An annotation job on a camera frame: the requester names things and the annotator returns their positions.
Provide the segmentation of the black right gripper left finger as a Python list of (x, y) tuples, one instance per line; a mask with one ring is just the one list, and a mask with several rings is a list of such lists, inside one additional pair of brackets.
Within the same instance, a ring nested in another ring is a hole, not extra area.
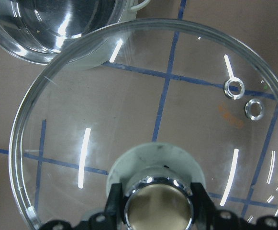
[(124, 224), (125, 202), (122, 183), (112, 184), (104, 212), (114, 227), (121, 227)]

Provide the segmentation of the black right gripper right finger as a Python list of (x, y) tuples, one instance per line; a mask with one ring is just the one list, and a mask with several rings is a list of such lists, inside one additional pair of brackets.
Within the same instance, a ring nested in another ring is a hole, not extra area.
[(216, 207), (201, 183), (192, 182), (193, 219), (197, 227), (211, 227)]

